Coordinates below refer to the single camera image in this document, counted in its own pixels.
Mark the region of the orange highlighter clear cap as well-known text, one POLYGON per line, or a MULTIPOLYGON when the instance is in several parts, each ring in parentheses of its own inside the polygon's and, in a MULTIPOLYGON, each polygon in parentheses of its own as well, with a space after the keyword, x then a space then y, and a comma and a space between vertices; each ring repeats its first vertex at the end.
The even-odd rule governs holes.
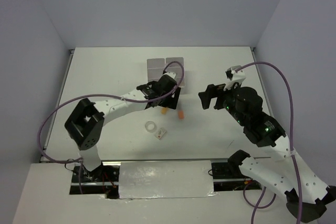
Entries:
POLYGON ((184 119, 184 112, 182 110, 178 110, 178 118, 180 120, 183 120, 184 119))

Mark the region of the clear tape roll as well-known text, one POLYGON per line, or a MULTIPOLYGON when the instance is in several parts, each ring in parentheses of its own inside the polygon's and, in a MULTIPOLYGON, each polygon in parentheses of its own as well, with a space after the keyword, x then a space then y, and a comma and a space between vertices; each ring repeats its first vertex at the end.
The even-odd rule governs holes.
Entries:
POLYGON ((144 126, 149 133, 154 133, 156 131, 156 124, 153 121, 147 121, 144 126))

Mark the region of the white red staple box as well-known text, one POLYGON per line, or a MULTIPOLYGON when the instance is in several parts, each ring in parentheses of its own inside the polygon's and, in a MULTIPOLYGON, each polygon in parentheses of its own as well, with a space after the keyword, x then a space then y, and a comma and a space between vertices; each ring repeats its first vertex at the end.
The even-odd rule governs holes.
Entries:
POLYGON ((164 128, 159 128, 156 133, 155 133, 155 137, 158 139, 158 140, 161 140, 167 133, 167 130, 164 129, 164 128))

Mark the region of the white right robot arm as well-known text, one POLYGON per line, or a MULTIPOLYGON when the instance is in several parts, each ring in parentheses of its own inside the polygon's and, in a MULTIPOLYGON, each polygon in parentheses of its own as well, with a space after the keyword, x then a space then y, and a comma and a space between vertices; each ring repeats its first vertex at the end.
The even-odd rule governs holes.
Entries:
POLYGON ((225 85, 207 86, 198 94, 203 109, 215 98, 214 109, 225 109, 240 126, 245 136, 276 162, 282 174, 259 164, 243 150, 228 158, 228 171, 233 177, 250 177, 269 188, 286 202, 289 212, 303 223, 319 219, 327 204, 335 201, 335 186, 323 182, 300 155, 290 149, 290 140, 282 126, 263 112, 263 99, 250 87, 225 90, 225 85))

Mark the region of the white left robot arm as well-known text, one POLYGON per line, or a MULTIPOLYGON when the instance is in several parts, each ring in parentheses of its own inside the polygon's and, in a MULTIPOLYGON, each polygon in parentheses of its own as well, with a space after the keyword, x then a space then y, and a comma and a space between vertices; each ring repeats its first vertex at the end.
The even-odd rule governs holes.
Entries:
POLYGON ((121 99, 92 102, 81 99, 65 122, 71 139, 76 142, 83 159, 84 175, 92 182, 104 175, 97 142, 103 127, 127 114, 161 106, 176 109, 181 88, 177 87, 176 74, 165 72, 158 81, 140 85, 121 99))

